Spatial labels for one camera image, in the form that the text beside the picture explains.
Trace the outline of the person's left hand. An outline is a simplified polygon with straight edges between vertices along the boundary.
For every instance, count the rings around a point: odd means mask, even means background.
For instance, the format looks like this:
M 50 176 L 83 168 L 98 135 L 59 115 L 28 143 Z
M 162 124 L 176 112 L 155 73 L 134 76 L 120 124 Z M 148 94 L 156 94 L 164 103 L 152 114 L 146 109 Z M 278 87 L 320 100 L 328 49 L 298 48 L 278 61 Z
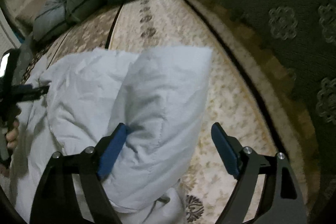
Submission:
M 7 149 L 9 152 L 14 152 L 18 145 L 18 135 L 19 135 L 19 121 L 17 118 L 13 121 L 11 130 L 6 134 Z

